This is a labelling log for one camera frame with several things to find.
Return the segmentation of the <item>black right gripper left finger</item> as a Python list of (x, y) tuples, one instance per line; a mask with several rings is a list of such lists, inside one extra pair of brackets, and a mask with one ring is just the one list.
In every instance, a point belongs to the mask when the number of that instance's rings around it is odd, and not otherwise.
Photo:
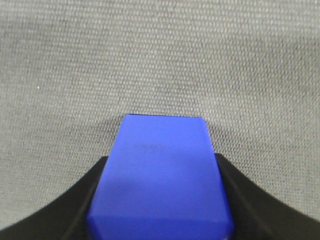
[(107, 157), (51, 203), (5, 227), (2, 240), (88, 240), (86, 217)]

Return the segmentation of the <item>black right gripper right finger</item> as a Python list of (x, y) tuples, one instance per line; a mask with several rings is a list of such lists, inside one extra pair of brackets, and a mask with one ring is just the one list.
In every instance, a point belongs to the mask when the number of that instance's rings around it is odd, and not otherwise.
[(215, 154), (234, 221), (234, 240), (318, 240), (320, 222), (270, 195)]

